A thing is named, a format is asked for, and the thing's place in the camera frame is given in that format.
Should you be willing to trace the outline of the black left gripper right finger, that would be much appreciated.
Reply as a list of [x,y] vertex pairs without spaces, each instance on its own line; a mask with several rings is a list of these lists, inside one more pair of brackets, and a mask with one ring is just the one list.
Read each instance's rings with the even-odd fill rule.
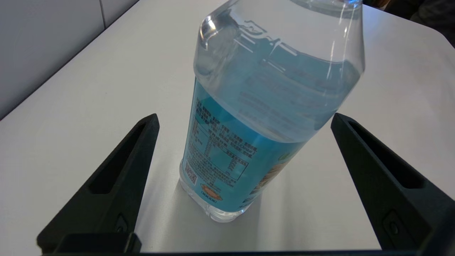
[[453,250],[454,200],[354,119],[331,130],[383,250]]

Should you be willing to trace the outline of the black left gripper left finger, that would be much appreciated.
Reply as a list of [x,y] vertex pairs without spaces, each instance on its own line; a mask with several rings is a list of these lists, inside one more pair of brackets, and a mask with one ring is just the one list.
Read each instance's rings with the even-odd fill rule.
[[42,252],[139,252],[135,224],[160,125],[142,118],[36,238]]

